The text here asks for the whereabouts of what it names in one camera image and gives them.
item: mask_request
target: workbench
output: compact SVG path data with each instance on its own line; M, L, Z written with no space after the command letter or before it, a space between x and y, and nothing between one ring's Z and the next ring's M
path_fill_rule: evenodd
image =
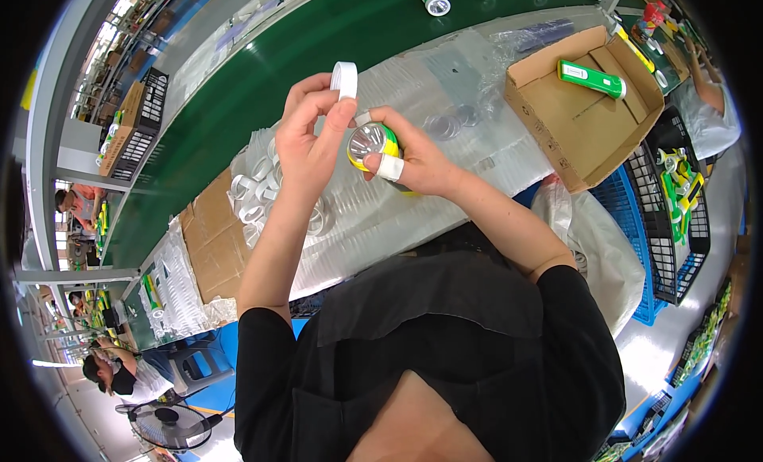
M177 215L230 163L252 130L271 126L280 117L280 107L272 104L283 101L301 78L331 69L337 59L354 61L362 71L421 43L497 17L595 4L595 0L451 2L448 15L431 17L420 0L310 0L257 34L252 47L242 49L209 77L167 127L111 229L105 264L140 266L167 230L168 217ZM364 4L362 13L358 3ZM620 4L644 6L643 0ZM667 59L650 58L666 77L674 78L669 90L675 88L678 76L671 73ZM125 303L135 310L128 324L139 348L167 342L154 340L135 293Z

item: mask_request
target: hair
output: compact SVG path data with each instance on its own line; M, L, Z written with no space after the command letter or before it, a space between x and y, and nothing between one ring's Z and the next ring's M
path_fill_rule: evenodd
M66 191L59 189L56 191L56 212L61 212L59 207L63 204L63 200L66 199Z
M81 291L72 291L72 292L69 293L69 301L71 302L72 305L74 304L74 297L75 296L77 298L79 298L80 300L84 300L85 299L85 295L83 295Z
M106 383L104 383L98 375L99 369L98 363L95 362L95 356L90 354L85 358L85 362L82 364L82 374L93 383L98 384L98 388L101 392L106 392Z

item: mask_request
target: electric fan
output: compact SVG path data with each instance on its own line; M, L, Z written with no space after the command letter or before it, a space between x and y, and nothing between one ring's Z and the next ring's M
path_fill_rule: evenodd
M159 448L183 452L203 445L209 440L212 428L220 424L233 406L221 414L204 417L187 406L157 406L142 404L129 409L128 419L133 430L146 442Z

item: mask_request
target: metal shelf frame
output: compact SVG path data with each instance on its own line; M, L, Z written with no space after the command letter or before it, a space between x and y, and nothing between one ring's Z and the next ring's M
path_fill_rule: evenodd
M51 30L37 68L27 122L25 159L27 205L44 271L60 269L52 220L55 212L52 180L59 173L56 163L63 123L68 118L71 89L104 17L116 2L70 0ZM67 318L71 317L71 312L63 293L64 284L88 280L85 272L72 273L80 275L71 275L71 280L62 280L50 286L61 314ZM67 319L67 325L73 330L71 320Z

